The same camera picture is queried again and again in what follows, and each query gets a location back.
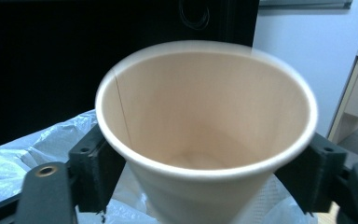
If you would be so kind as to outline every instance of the cup rim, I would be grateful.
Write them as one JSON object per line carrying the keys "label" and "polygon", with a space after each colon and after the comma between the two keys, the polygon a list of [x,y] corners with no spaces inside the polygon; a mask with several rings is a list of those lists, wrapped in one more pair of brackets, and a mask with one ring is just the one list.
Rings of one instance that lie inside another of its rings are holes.
{"label": "cup rim", "polygon": [[[276,69],[283,71],[284,74],[289,76],[289,78],[291,78],[300,87],[300,89],[303,91],[305,99],[308,101],[308,122],[299,138],[297,138],[297,140],[285,151],[280,152],[279,154],[267,158],[265,160],[240,167],[215,170],[199,170],[175,167],[168,164],[164,164],[159,161],[153,161],[123,144],[110,131],[106,122],[104,122],[105,118],[102,111],[103,96],[109,84],[113,80],[116,80],[116,76],[119,76],[122,71],[139,62],[142,62],[147,59],[152,59],[158,56],[185,52],[211,52],[219,54],[226,53],[241,57],[249,57],[256,61],[259,61],[260,63],[265,63],[269,66],[275,67]],[[257,175],[266,171],[271,171],[272,173],[275,172],[278,168],[294,159],[305,149],[305,147],[308,145],[315,133],[318,119],[318,108],[315,96],[304,78],[293,67],[291,67],[284,61],[257,49],[251,49],[249,47],[238,44],[206,40],[184,40],[157,44],[155,46],[136,51],[128,57],[124,58],[115,66],[113,66],[112,69],[110,69],[106,76],[103,78],[97,90],[95,108],[98,124],[100,125],[104,137],[106,138],[108,143],[121,156],[126,159],[126,161],[130,161],[130,165],[132,162],[134,162],[138,165],[141,165],[147,170],[160,173],[161,175],[175,176],[176,178],[186,179],[193,178],[199,181],[214,181],[221,179],[238,178],[239,176],[249,174]]]}

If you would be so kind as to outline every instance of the white wall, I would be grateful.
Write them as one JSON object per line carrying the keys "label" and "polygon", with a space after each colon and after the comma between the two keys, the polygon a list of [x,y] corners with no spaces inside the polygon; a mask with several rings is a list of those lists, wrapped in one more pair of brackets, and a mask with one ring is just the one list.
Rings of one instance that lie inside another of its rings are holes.
{"label": "white wall", "polygon": [[317,133],[327,136],[358,50],[358,0],[351,9],[260,9],[254,48],[292,65],[319,106]]}

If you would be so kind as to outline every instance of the seam line on cup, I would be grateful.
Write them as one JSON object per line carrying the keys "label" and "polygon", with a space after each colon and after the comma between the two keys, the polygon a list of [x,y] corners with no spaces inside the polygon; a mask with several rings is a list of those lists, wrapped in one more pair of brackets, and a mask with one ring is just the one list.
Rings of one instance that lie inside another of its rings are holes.
{"label": "seam line on cup", "polygon": [[126,125],[127,136],[129,137],[130,147],[133,148],[130,131],[129,131],[129,126],[127,125],[126,113],[124,113],[124,106],[123,106],[123,102],[121,101],[120,87],[118,86],[118,80],[117,80],[116,74],[115,74],[115,80],[116,80],[116,86],[117,86],[117,92],[118,92],[118,99],[120,100],[121,112],[123,113],[124,123]]}

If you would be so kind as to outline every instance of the cup bottom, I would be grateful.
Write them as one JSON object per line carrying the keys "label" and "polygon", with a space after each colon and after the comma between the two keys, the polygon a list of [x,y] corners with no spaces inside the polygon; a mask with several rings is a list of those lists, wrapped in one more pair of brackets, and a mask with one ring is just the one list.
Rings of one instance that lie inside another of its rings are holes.
{"label": "cup bottom", "polygon": [[188,151],[170,158],[165,162],[171,166],[186,169],[214,170],[229,168],[222,160],[202,152]]}

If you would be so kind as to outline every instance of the paper cup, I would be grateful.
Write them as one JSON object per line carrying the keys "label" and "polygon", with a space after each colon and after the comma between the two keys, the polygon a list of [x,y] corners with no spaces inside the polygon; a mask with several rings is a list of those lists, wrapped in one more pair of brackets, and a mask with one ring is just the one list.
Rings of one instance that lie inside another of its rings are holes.
{"label": "paper cup", "polygon": [[162,223],[234,223],[317,122],[287,64],[245,46],[178,41],[115,65],[96,97],[103,135]]}

